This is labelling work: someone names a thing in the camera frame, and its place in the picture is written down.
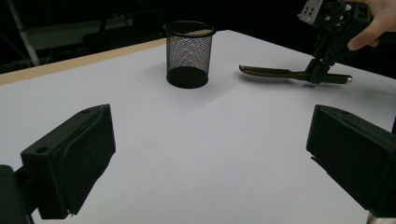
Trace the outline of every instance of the white tabletop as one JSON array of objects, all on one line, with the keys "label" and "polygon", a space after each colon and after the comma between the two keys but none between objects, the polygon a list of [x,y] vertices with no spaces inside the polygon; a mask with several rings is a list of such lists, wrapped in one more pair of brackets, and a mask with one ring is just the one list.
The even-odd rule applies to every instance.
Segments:
[{"label": "white tabletop", "polygon": [[391,130],[396,80],[336,64],[349,85],[251,77],[311,55],[233,31],[213,37],[209,82],[167,83],[165,45],[0,86],[0,164],[78,111],[110,104],[116,153],[76,216],[35,223],[363,224],[363,210],[305,149],[315,105]]}]

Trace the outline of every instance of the mesh cup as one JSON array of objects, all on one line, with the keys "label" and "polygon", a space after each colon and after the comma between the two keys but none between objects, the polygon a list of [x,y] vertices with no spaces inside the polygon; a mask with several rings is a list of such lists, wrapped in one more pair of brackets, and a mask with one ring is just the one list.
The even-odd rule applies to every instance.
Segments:
[{"label": "mesh cup", "polygon": [[179,88],[194,89],[208,81],[215,29],[199,21],[166,23],[166,79]]}]

